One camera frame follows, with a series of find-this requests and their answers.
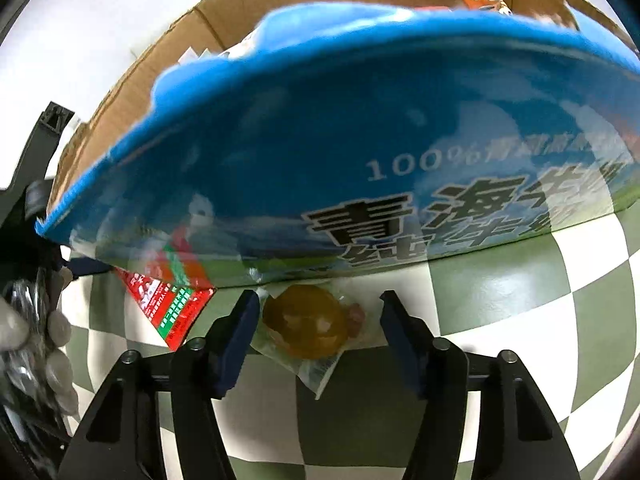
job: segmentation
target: green label stripe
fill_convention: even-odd
[[[187,274],[184,272],[184,266],[182,265],[178,254],[175,253],[175,251],[169,245],[164,248],[164,252],[166,254],[166,259],[169,262],[169,268],[174,274],[175,283],[178,283],[180,285],[188,285],[189,279],[187,278]]]
[[[160,325],[158,326],[158,333],[162,336],[162,339],[166,339],[168,333],[174,326],[175,320],[182,312],[184,306],[189,301],[189,297],[193,292],[190,288],[179,288],[174,300],[169,305]]]

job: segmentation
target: checkered floor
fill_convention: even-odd
[[[382,307],[379,295],[392,288],[410,314],[461,348],[515,350],[564,429],[582,478],[592,480],[621,449],[640,411],[639,226],[640,202],[552,235],[345,279],[342,286],[373,316]],[[191,336],[228,313],[240,292],[218,291]],[[73,283],[62,308],[73,324],[66,352],[81,413],[124,350],[166,351],[117,276]],[[160,405],[168,477],[179,479],[168,396]],[[424,406],[404,388],[378,331],[342,357],[320,400],[251,352],[238,385],[214,408],[240,480],[391,480],[402,477]],[[458,480],[470,477],[478,417],[472,393]]]

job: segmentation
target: screw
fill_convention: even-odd
[[[436,350],[449,350],[449,348],[451,348],[451,341],[443,337],[435,338],[432,344]]]
[[[500,357],[508,363],[514,363],[518,360],[518,356],[513,350],[503,350],[502,352],[500,352]]]
[[[136,352],[135,350],[127,350],[126,352],[124,352],[124,354],[122,354],[122,356],[120,357],[120,360],[126,364],[126,365],[130,365],[132,362],[134,362],[138,356],[140,354],[138,354],[138,352]]]
[[[195,337],[194,339],[191,339],[188,343],[187,346],[191,349],[191,350],[202,350],[204,348],[204,345],[207,343],[207,340],[204,339],[203,337]]]

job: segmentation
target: yellow round pastry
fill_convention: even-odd
[[[340,303],[316,285],[291,285],[264,303],[262,320],[276,345],[300,359],[337,353],[347,340],[347,320]]]

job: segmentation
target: white background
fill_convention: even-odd
[[[0,188],[49,101],[91,118],[136,54],[198,1],[31,0],[0,45]],[[587,1],[620,24],[606,0]]]

